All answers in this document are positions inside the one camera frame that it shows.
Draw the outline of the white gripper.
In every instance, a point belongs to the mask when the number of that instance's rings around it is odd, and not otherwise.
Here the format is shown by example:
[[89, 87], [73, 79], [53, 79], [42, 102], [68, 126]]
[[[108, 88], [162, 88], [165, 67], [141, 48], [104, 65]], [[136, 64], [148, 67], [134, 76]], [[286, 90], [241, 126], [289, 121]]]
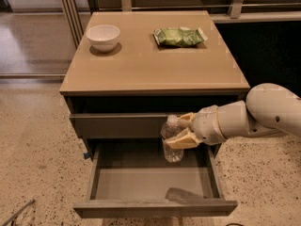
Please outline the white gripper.
[[204, 107], [198, 113], [183, 114], [178, 118], [178, 124], [185, 129], [165, 140], [171, 149], [192, 149], [202, 142], [213, 146], [226, 141], [219, 126], [217, 105]]

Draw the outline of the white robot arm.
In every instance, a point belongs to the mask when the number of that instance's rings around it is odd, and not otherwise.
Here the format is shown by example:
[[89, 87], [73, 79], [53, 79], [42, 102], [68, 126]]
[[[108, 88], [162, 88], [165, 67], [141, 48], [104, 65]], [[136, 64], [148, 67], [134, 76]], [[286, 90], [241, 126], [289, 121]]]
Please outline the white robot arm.
[[301, 98], [282, 86], [264, 83], [252, 88], [243, 101], [204, 107], [175, 121], [182, 130], [165, 140], [172, 149], [216, 145], [231, 137], [301, 137]]

